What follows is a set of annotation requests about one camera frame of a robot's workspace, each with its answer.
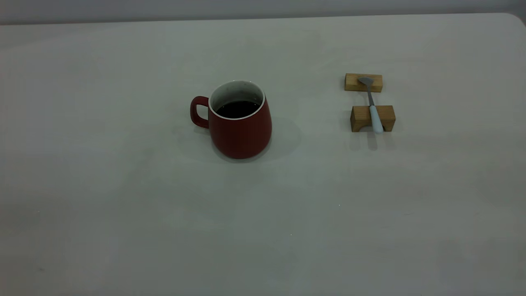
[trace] table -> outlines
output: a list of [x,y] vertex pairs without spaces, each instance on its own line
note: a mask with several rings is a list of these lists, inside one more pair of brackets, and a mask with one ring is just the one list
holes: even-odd
[[[273,116],[248,161],[189,116],[233,79]],[[0,27],[0,292],[525,293],[525,79],[509,14]]]

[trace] dark liquid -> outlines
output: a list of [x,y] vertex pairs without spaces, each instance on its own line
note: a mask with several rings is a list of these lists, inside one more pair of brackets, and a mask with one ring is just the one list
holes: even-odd
[[259,105],[250,101],[237,101],[224,105],[217,110],[217,114],[226,118],[241,118],[258,110]]

